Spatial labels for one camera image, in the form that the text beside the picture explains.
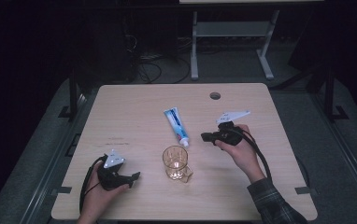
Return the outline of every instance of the hand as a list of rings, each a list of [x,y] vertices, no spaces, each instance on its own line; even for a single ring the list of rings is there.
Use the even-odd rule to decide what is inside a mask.
[[[103,187],[98,184],[99,178],[97,177],[97,169],[102,162],[97,163],[92,171],[91,178],[88,182],[86,190],[89,192],[86,194],[82,212],[79,216],[78,224],[90,224],[95,223],[96,220],[103,215],[108,208],[109,204],[122,192],[129,189],[129,185],[121,185],[111,191],[104,190]]]
[[[249,127],[245,124],[238,124],[236,126],[248,133],[250,132]],[[258,163],[257,154],[246,140],[242,139],[236,146],[226,144],[220,140],[216,140],[215,144],[234,159],[235,164],[248,176],[250,183],[265,178]]]

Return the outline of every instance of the glass cup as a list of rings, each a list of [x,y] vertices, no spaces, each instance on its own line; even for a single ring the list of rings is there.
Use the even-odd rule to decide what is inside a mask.
[[[167,176],[187,183],[193,171],[188,166],[188,153],[183,147],[172,146],[162,155]]]

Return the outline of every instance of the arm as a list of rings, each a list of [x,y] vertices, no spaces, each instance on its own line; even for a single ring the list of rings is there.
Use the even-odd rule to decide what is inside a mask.
[[[237,126],[250,132],[247,125]],[[301,214],[284,201],[272,182],[265,177],[258,163],[257,154],[248,142],[242,139],[236,146],[231,146],[216,140],[215,144],[226,151],[249,178],[251,185],[248,186],[248,190],[263,223],[307,223]]]
[[[106,191],[99,184],[97,168],[102,162],[97,163],[88,182],[87,193],[83,202],[82,212],[77,224],[93,224],[103,215],[111,202],[122,192],[129,189],[129,185],[121,185],[118,188]]]

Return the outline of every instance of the person's left hand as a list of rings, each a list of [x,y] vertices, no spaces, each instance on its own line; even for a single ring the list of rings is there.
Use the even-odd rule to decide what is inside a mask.
[[[93,167],[91,178],[86,188],[89,192],[85,195],[82,212],[77,221],[78,224],[95,223],[96,220],[103,215],[114,198],[129,189],[129,185],[125,184],[110,191],[104,190],[103,187],[98,184],[99,178],[97,177],[97,169],[101,164],[102,162],[99,162]]]

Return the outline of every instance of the sleeve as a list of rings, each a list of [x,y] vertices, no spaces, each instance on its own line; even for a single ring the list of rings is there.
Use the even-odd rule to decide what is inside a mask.
[[[300,213],[284,201],[268,178],[254,182],[248,186],[248,190],[264,224],[307,223]]]

